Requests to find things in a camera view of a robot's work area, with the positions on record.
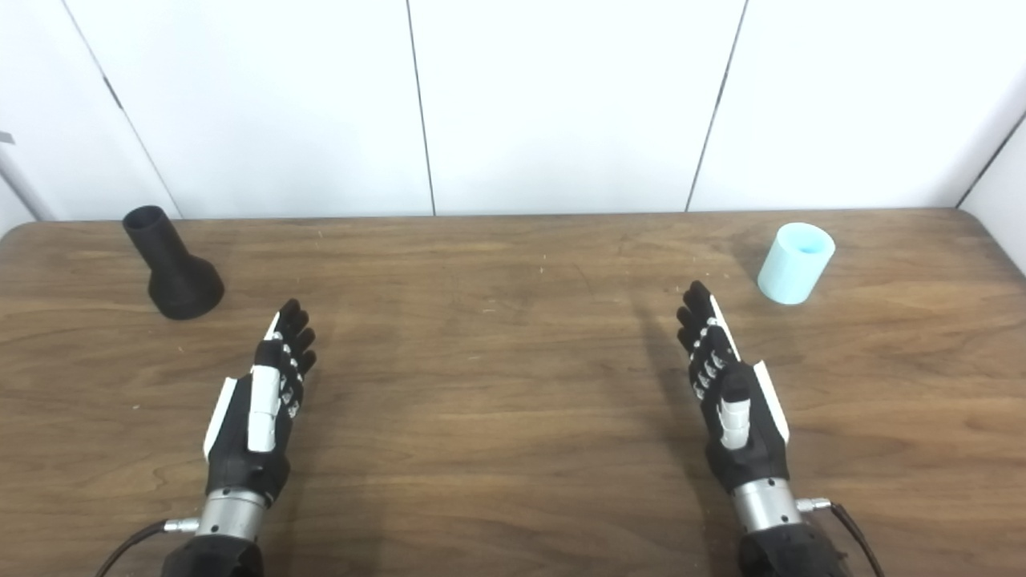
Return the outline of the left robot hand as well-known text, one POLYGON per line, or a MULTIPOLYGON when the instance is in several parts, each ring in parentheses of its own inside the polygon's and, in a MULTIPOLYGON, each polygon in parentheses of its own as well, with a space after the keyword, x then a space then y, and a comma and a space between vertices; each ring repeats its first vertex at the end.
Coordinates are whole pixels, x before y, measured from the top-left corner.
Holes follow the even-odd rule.
POLYGON ((267 506, 278 500, 292 472, 287 446, 317 361, 315 339, 308 311, 290 299, 256 343, 249 371, 226 377, 203 441, 208 495, 239 489, 267 506))

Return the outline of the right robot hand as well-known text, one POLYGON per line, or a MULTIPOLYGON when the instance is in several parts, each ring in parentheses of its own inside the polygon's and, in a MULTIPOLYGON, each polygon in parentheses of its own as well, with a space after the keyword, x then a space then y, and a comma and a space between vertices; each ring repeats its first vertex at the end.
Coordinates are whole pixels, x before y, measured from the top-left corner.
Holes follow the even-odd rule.
POLYGON ((790 478, 790 428, 765 362, 741 358, 718 302, 695 280, 677 310, 677 337, 688 354, 689 384, 709 440, 705 456, 723 490, 763 478, 790 478))

